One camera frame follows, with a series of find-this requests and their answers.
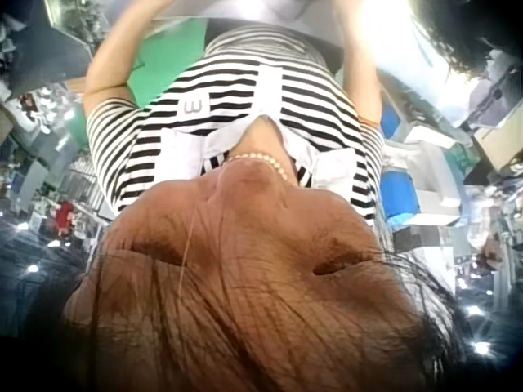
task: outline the woman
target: woman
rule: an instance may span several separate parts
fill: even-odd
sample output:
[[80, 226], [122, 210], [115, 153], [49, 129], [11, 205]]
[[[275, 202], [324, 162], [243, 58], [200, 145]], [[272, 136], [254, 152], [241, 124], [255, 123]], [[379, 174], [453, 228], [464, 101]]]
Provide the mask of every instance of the woman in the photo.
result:
[[[417, 266], [386, 261], [373, 234], [382, 108], [362, 1], [336, 2], [346, 90], [321, 48], [251, 25], [217, 37], [139, 109], [127, 88], [136, 51], [172, 3], [135, 1], [87, 75], [93, 160], [118, 217], [65, 307], [74, 379], [100, 390], [434, 387], [461, 351], [428, 292], [452, 300]], [[398, 270], [417, 271], [422, 308]]]

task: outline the striped shirt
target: striped shirt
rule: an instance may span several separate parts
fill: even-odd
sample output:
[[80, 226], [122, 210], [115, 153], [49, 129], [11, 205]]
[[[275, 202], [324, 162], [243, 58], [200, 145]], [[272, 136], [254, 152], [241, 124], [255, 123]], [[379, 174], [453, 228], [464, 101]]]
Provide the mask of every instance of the striped shirt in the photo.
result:
[[268, 26], [225, 33], [145, 108], [108, 99], [87, 120], [101, 188], [118, 213], [165, 180], [218, 168], [248, 125], [269, 116], [300, 186], [343, 196], [373, 225], [382, 133], [360, 122], [321, 55]]

